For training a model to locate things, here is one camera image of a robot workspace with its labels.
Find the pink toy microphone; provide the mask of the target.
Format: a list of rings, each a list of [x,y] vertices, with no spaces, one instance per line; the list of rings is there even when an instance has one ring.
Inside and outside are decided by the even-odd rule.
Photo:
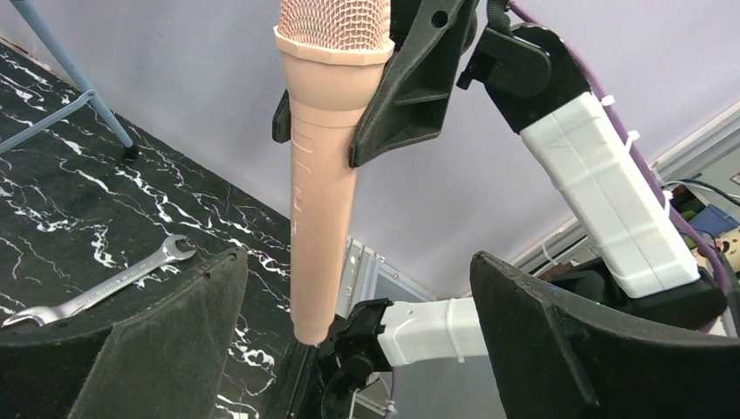
[[[291,113],[290,310],[296,339],[333,322],[356,173],[350,143],[394,52],[388,1],[283,1],[274,29]]]

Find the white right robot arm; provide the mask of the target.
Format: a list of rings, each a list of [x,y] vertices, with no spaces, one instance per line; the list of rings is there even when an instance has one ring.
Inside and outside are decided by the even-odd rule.
[[[482,82],[600,248],[546,282],[487,252],[468,299],[360,302],[332,340],[322,418],[370,374],[487,355],[509,418],[736,418],[739,342],[700,333],[728,300],[654,195],[561,38],[489,24],[458,80]]]

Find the black round-base microphone stand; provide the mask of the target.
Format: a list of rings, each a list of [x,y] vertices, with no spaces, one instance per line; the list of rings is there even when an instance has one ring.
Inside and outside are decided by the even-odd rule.
[[[474,1],[283,1],[273,139],[316,173],[436,138],[476,28]]]

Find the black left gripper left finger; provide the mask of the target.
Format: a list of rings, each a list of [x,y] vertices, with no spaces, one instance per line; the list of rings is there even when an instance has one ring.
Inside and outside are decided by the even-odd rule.
[[[223,251],[145,292],[1,332],[4,418],[210,418],[248,281]]]

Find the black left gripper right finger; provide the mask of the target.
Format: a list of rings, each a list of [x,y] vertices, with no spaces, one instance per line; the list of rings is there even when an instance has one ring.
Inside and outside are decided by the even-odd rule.
[[[469,281],[507,417],[738,417],[738,340],[616,311],[485,251]]]

